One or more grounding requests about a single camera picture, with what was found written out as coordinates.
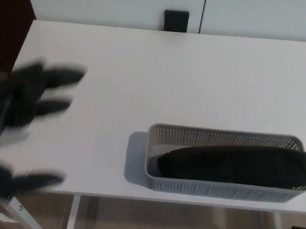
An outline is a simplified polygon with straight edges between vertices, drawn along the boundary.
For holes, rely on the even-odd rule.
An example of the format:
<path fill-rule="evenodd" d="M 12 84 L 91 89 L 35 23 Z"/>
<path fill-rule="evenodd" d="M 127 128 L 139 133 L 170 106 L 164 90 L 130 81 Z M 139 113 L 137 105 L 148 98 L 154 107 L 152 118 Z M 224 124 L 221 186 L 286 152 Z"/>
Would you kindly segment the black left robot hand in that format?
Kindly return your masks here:
<path fill-rule="evenodd" d="M 12 71 L 0 81 L 0 136 L 5 129 L 21 129 L 35 118 L 68 110 L 70 99 L 41 97 L 47 89 L 78 84 L 85 74 L 81 66 L 46 68 L 41 61 Z M 0 164 L 0 199 L 10 201 L 17 194 L 55 186 L 64 179 L 64 174 L 58 171 L 32 171 L 16 176 L 11 168 Z"/>

